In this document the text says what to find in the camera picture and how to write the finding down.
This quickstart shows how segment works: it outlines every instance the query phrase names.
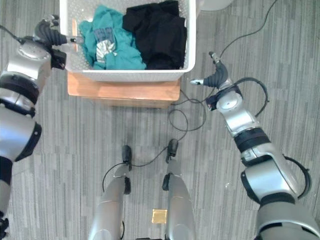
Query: yellow tag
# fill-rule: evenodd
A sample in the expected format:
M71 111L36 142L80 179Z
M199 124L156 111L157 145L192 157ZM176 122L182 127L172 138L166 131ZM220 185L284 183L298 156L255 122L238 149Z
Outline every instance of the yellow tag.
M167 223L167 209L153 209L152 210L152 223L153 224L166 224Z

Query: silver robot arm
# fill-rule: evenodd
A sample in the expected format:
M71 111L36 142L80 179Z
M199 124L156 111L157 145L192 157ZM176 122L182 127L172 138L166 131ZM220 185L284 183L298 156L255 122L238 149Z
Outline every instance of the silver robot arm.
M233 85L226 67L217 55L211 57L215 74L191 83L219 89L215 96L207 98L207 104L224 117L246 166L241 173L243 186L249 198L260 204L255 239L319 240L314 217L298 203L299 184L286 159L244 107L241 92Z
M124 195L131 193L128 177L132 169L132 152L128 145L122 147L122 162L114 173L113 180L104 191L98 204L88 240L120 240L123 219Z
M12 165L33 153L42 132L33 119L38 97L51 68L65 68L66 54L52 46L79 40L51 28L57 25L58 16L52 15L39 22L33 36L18 38L16 55L0 75L0 239L9 225L2 218L10 199Z

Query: white object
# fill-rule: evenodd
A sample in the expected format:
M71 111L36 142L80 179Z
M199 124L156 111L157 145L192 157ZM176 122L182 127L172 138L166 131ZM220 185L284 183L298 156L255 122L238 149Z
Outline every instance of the white object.
M60 31L64 35L80 36L77 25L82 21L92 21L98 5L126 14L129 7L142 4L160 3L163 0L60 0ZM175 70L93 70L80 46L65 44L67 54L65 68L81 73L95 81L106 82L164 82L176 81L184 73L191 71L196 61L196 0L178 0L179 15L186 19L187 39L183 69Z
M228 7L234 0L204 0L202 11L215 11Z

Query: laundry basket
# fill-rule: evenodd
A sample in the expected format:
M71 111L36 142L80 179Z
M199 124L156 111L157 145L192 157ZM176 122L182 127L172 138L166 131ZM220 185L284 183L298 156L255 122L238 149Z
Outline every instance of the laundry basket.
M80 36L78 25L92 21L96 8L104 5L123 14L129 7L162 0L60 0L60 31L64 35ZM179 15L185 18L187 39L184 65L175 70L94 70L85 59L81 46L65 44L67 54L65 68L73 73L105 82L164 82L175 81L192 70L196 60L196 0L179 0Z

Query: gray carpet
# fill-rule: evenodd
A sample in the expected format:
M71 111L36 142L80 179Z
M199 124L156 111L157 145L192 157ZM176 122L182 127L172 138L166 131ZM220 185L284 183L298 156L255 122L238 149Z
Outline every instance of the gray carpet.
M201 12L197 19L196 65L184 75L181 88L193 98L210 89L189 80L212 72L208 51L220 53L235 37L257 29L272 0L235 0L221 11ZM0 23L19 36L30 35L36 23L59 12L58 0L1 0ZM279 0L265 28L243 38L224 54L232 79L252 76L264 82L270 103L259 120L269 138L288 156L310 168L313 185L301 202L320 222L320 1ZM0 67L17 43L0 32ZM135 163L146 163L182 132L168 122L166 109L107 107L68 96L66 72L53 70L37 104L35 119L43 133L33 156L15 163L8 218L9 239L85 240L102 193L105 171L121 161L121 146L132 147ZM256 112L263 92L256 84L241 86L247 106ZM204 114L185 104L189 127ZM181 141L177 158L193 202L198 239L248 240L255 234L258 205L247 198L240 181L240 153L218 112ZM177 113L173 121L184 126ZM151 223L153 208L167 207L161 190L165 155L131 172L132 194L125 196L124 239L163 238L164 225ZM304 180L294 167L301 184Z

